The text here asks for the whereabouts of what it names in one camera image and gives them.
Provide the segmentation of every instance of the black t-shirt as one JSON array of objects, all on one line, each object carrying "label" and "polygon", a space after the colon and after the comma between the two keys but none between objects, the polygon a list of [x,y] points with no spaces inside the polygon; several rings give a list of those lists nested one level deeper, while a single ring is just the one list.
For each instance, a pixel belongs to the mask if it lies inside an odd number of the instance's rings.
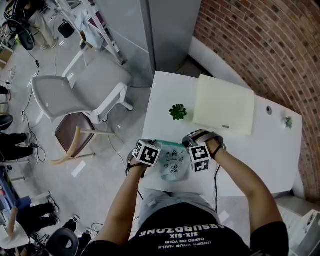
[{"label": "black t-shirt", "polygon": [[236,232],[219,225],[207,211],[179,203],[154,213],[124,247],[108,241],[94,241],[82,256],[112,255],[117,251],[170,254],[185,250],[215,256],[250,256],[257,252],[261,252],[257,255],[284,256],[289,253],[289,239],[286,225],[274,222],[251,234],[249,248]]}]

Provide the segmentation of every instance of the gray wall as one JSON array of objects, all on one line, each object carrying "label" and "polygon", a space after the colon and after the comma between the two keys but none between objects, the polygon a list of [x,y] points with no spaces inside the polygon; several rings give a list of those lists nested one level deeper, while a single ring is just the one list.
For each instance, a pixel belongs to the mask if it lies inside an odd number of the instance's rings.
[{"label": "gray wall", "polygon": [[95,0],[132,71],[152,81],[154,53],[147,0]]},{"label": "gray wall", "polygon": [[201,0],[149,0],[157,71],[175,73],[188,55]]}]

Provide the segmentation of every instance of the gray shorts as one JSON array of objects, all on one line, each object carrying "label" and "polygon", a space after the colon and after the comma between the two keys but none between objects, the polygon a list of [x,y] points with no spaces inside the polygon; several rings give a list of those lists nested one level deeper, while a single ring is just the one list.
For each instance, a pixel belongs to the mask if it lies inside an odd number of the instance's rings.
[{"label": "gray shorts", "polygon": [[139,228],[155,212],[180,203],[188,203],[212,214],[216,221],[221,224],[216,211],[198,194],[186,192],[169,193],[145,188],[139,215]]}]

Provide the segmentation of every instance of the person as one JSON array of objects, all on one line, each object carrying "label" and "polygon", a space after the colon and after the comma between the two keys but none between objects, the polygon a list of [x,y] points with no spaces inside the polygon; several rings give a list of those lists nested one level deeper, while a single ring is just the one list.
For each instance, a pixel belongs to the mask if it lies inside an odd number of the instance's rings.
[{"label": "person", "polygon": [[11,96],[12,96],[11,90],[0,85],[0,95],[2,95],[2,94],[5,95],[5,100],[7,102],[11,101]]},{"label": "person", "polygon": [[6,227],[0,226],[0,247],[5,250],[21,247],[29,243],[30,236],[46,227],[60,223],[54,215],[59,212],[52,197],[48,202],[18,210],[13,207]]},{"label": "person", "polygon": [[[63,226],[63,228],[66,228],[68,230],[71,230],[72,232],[75,232],[77,229],[77,223],[80,220],[79,216],[74,215],[69,221]],[[84,249],[87,247],[87,245],[92,240],[92,237],[94,236],[93,230],[88,228],[80,237],[78,237],[79,246],[78,251],[75,256],[80,256]],[[68,239],[65,241],[61,241],[62,246],[67,246]]]},{"label": "person", "polygon": [[276,202],[259,176],[229,154],[215,139],[206,141],[215,161],[245,194],[249,205],[250,247],[232,229],[221,225],[217,213],[199,195],[145,190],[139,215],[139,230],[129,240],[135,214],[137,191],[144,166],[133,166],[117,193],[102,230],[83,256],[138,251],[140,254],[206,252],[213,255],[288,255],[286,225]]},{"label": "person", "polygon": [[48,46],[55,48],[58,38],[54,36],[46,22],[44,16],[38,11],[40,0],[6,0],[8,2],[5,9],[5,17],[12,15],[13,5],[15,1],[17,4],[18,15],[24,18],[30,24],[30,32],[33,34],[35,41],[40,45],[42,51],[46,50]]},{"label": "person", "polygon": [[[65,229],[69,229],[72,232],[75,232],[77,229],[77,223],[80,221],[80,218],[78,215],[74,215],[69,219],[69,221],[63,226]],[[91,228],[88,228],[80,237],[78,237],[79,245],[78,245],[78,250],[75,256],[80,256],[81,253],[84,251],[86,246],[90,243],[92,238],[94,237],[93,230]],[[62,247],[67,247],[69,242],[69,239],[67,237],[61,237],[59,239],[59,243]],[[28,255],[35,255],[36,250],[33,244],[28,244],[25,246],[23,249],[19,250],[20,256],[28,256]]]},{"label": "person", "polygon": [[26,133],[4,134],[0,133],[0,163],[4,161],[18,160],[26,158],[34,153],[31,146],[18,146],[18,144],[28,142]]}]

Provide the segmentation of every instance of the black pants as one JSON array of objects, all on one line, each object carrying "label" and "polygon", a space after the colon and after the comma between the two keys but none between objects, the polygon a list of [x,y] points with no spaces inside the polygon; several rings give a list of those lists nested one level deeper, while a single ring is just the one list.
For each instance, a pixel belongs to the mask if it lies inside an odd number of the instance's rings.
[{"label": "black pants", "polygon": [[[73,219],[70,219],[64,226],[63,228],[66,228],[68,230],[71,230],[72,232],[75,232],[77,229],[77,223],[75,221],[73,221]],[[91,236],[87,233],[83,233],[81,237],[78,238],[79,240],[79,247],[78,247],[78,251],[76,253],[75,256],[80,256],[82,254],[82,252],[85,250],[85,248],[87,247],[87,245],[90,243],[91,241]],[[68,243],[68,239],[65,241],[62,241],[62,246],[67,246]]]},{"label": "black pants", "polygon": [[7,95],[8,93],[9,93],[9,91],[5,87],[0,85],[0,95],[1,94]]},{"label": "black pants", "polygon": [[16,146],[27,139],[25,133],[21,134],[0,134],[0,162],[18,160],[31,156],[34,149],[31,146]]},{"label": "black pants", "polygon": [[55,217],[43,217],[46,214],[53,214],[54,212],[55,207],[51,203],[25,208],[19,211],[17,222],[20,223],[28,237],[30,237],[33,233],[38,232],[43,228],[57,224]]}]

